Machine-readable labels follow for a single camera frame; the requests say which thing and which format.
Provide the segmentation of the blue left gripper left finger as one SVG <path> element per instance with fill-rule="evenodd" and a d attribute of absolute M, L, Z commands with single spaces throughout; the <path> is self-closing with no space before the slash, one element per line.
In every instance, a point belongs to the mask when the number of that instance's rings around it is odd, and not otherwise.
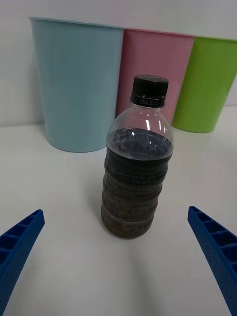
<path fill-rule="evenodd" d="M 44 224 L 43 211 L 38 209 L 0 236 L 0 315 Z"/>

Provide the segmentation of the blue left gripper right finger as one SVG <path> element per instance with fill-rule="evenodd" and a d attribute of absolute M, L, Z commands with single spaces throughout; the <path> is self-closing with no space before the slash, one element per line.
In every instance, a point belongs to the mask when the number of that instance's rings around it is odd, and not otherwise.
<path fill-rule="evenodd" d="M 188 222 L 231 315 L 237 315 L 237 237 L 194 206 Z"/>

